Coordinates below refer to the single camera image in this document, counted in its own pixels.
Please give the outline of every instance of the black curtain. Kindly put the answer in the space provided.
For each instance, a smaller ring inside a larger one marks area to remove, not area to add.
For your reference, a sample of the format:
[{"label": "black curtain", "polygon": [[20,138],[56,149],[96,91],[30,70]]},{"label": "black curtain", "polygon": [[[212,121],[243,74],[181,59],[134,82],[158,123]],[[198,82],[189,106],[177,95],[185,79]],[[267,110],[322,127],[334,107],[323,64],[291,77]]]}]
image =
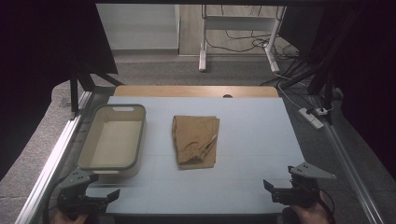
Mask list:
[{"label": "black curtain", "polygon": [[0,179],[75,73],[117,74],[95,3],[0,3]]},{"label": "black curtain", "polygon": [[368,1],[335,57],[344,116],[396,178],[396,14]]}]

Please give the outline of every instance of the table leg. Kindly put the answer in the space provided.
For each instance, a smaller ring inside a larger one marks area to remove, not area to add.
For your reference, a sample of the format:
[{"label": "table leg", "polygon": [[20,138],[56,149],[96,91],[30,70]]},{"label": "table leg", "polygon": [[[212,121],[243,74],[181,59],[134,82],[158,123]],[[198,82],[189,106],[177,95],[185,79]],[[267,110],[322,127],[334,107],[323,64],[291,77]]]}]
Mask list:
[{"label": "table leg", "polygon": [[73,118],[75,118],[78,112],[78,79],[76,74],[72,74],[70,77],[70,101]]},{"label": "table leg", "polygon": [[202,40],[199,52],[199,71],[206,71],[206,5],[202,5]]},{"label": "table leg", "polygon": [[274,23],[274,28],[271,33],[270,41],[268,45],[264,48],[267,54],[268,62],[270,63],[271,70],[273,73],[279,73],[279,67],[277,66],[275,57],[272,53],[272,48],[274,47],[277,33],[279,32],[280,24],[282,23],[283,15],[285,14],[286,7],[279,7],[276,13],[276,21]]}]

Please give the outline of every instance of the white tabletop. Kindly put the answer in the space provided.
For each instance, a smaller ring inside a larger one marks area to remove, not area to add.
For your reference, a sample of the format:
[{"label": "white tabletop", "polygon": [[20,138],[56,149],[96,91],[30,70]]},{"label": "white tabletop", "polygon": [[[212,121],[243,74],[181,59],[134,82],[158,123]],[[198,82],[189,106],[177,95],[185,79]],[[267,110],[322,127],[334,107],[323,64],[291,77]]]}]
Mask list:
[{"label": "white tabletop", "polygon": [[[281,98],[115,97],[110,104],[147,110],[142,166],[133,177],[102,178],[87,195],[120,189],[108,208],[115,214],[270,214],[262,180],[290,188],[288,166],[304,161]],[[174,115],[216,116],[219,136],[214,168],[179,170],[172,143]]]}]

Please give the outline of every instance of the power strip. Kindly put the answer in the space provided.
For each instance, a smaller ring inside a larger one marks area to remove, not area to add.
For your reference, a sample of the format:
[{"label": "power strip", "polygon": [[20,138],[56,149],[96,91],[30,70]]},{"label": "power strip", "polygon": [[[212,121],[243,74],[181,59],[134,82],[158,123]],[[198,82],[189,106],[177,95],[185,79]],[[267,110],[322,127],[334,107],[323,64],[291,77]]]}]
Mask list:
[{"label": "power strip", "polygon": [[317,109],[315,109],[315,111],[317,112],[317,115],[319,115],[319,116],[327,115],[327,113],[329,112],[325,108],[317,108]]},{"label": "power strip", "polygon": [[310,122],[312,124],[312,126],[314,126],[314,128],[316,128],[317,130],[319,130],[319,129],[324,127],[323,123],[320,122],[320,120],[318,120],[317,117],[315,117],[313,114],[307,114],[306,113],[306,108],[301,108],[301,109],[298,110],[298,112],[300,112],[300,114],[306,120],[308,120],[308,122]]}]

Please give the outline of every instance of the folded brown cloth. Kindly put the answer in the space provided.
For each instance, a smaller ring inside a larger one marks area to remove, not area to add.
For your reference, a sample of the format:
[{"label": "folded brown cloth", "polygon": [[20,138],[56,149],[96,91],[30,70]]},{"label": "folded brown cloth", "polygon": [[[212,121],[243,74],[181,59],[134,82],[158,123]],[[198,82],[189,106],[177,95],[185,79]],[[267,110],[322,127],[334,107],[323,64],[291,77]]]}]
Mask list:
[{"label": "folded brown cloth", "polygon": [[174,116],[172,137],[182,169],[211,168],[216,162],[219,119]]}]

